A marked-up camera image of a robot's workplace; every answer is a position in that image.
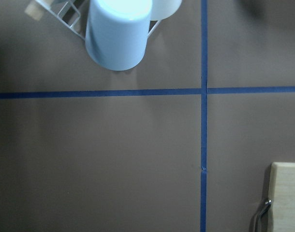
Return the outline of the bamboo cutting board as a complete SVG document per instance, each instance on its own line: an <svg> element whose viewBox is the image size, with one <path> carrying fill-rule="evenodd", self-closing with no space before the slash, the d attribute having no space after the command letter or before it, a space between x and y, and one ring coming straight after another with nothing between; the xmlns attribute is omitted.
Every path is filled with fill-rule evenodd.
<svg viewBox="0 0 295 232"><path fill-rule="evenodd" d="M295 232L295 162L273 162L268 197L255 218L255 232L263 232L262 217L268 216L267 232Z"/></svg>

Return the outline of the blue cup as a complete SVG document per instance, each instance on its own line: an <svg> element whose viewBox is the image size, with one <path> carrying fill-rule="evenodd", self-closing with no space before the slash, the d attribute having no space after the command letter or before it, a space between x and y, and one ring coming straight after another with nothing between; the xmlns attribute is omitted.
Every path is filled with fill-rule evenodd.
<svg viewBox="0 0 295 232"><path fill-rule="evenodd" d="M89 3L85 47L100 66L125 71L144 57L152 1L92 0Z"/></svg>

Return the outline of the white cup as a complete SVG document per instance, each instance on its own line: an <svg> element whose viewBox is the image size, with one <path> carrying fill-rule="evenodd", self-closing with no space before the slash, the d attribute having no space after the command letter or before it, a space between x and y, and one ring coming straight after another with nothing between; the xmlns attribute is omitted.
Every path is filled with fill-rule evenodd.
<svg viewBox="0 0 295 232"><path fill-rule="evenodd" d="M182 0L153 0L150 20L158 21L170 17L181 4Z"/></svg>

